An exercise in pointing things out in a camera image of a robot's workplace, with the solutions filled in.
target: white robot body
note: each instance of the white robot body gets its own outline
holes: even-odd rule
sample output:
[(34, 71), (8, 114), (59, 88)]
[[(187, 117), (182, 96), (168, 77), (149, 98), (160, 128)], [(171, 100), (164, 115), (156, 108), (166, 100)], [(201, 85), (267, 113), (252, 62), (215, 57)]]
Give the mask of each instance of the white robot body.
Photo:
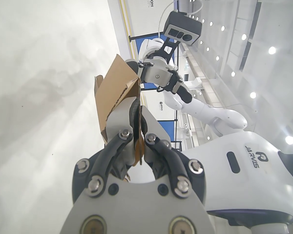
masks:
[(187, 104), (177, 94), (167, 91), (163, 91), (163, 94), (167, 106), (208, 124), (219, 137), (242, 131), (247, 126), (246, 119), (237, 111), (211, 107), (198, 99), (192, 99)]
[[(139, 61), (145, 61), (147, 56), (160, 49), (163, 43), (164, 41), (160, 38), (145, 39), (139, 51)], [(170, 59), (169, 66), (174, 67), (172, 59)], [(185, 103), (177, 94), (167, 91), (163, 91), (163, 94), (167, 106), (174, 110), (181, 110), (208, 124), (219, 137), (243, 131), (247, 127), (246, 119), (237, 111), (214, 108), (194, 98), (190, 103)]]
[[(144, 39), (140, 46), (139, 51), (139, 61), (143, 62), (148, 55), (154, 53), (156, 50), (160, 49), (163, 45), (164, 41), (161, 38), (154, 38), (154, 39)], [(171, 48), (166, 47), (164, 51), (170, 52)], [(174, 67), (174, 62), (172, 58), (169, 61), (169, 65)]]
[[(256, 133), (239, 132), (182, 153), (204, 167), (207, 211), (264, 215), (266, 210), (293, 217), (293, 176), (278, 151)], [(229, 163), (232, 153), (238, 166), (234, 159)]]

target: black slot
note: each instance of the black slot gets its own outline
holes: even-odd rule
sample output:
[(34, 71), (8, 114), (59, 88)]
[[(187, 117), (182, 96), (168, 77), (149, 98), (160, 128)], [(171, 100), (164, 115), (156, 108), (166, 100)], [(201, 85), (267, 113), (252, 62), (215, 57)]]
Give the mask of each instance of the black slot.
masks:
[(180, 39), (180, 38), (182, 38), (183, 35), (184, 35), (184, 32), (179, 32), (178, 35), (177, 35), (177, 38)]
[(228, 158), (228, 162), (229, 162), (229, 165), (230, 165), (232, 172), (239, 173), (240, 166), (239, 166), (239, 163), (237, 161), (237, 158), (236, 158), (236, 155), (234, 154), (234, 152), (228, 152), (227, 158)]

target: ceiling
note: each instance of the ceiling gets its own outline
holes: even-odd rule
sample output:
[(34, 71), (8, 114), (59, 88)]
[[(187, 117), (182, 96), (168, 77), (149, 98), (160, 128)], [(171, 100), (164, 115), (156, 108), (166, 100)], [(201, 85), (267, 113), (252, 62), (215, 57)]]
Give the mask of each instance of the ceiling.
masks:
[[(242, 104), (229, 108), (248, 119), (247, 130), (292, 153), (285, 137), (293, 136), (293, 0), (202, 1), (202, 10), (195, 14), (204, 19), (202, 35), (189, 48), (198, 70), (224, 106)], [(181, 11), (199, 6), (199, 1), (180, 2)], [(276, 48), (275, 54), (269, 54), (270, 47)]]

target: cardboard box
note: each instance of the cardboard box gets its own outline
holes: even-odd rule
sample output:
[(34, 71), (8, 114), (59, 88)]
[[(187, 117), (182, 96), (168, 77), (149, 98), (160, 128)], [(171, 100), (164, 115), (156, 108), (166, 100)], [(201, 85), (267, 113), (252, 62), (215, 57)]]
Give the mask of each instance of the cardboard box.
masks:
[[(100, 131), (105, 143), (107, 143), (105, 127), (108, 116), (125, 98), (137, 97), (140, 101), (140, 83), (140, 78), (119, 55), (116, 55), (105, 78), (102, 75), (95, 77), (94, 92), (96, 109)], [(141, 133), (141, 109), (139, 112), (139, 122), (139, 133)], [(140, 161), (140, 164), (142, 163), (143, 144), (143, 137), (140, 135), (136, 143), (135, 164), (138, 161)]]

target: white banner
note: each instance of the white banner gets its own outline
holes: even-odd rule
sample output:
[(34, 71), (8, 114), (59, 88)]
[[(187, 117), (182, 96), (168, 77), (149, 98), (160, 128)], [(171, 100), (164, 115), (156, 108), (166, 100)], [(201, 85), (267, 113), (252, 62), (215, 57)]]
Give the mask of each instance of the white banner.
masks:
[(156, 120), (174, 120), (175, 110), (164, 102), (164, 95), (156, 90), (141, 91), (142, 104), (145, 105)]
[[(125, 0), (127, 13), (131, 21), (133, 36), (147, 35), (158, 32), (158, 24), (164, 9), (173, 0)], [(165, 11), (160, 25), (163, 31), (169, 13), (174, 9), (172, 3)]]

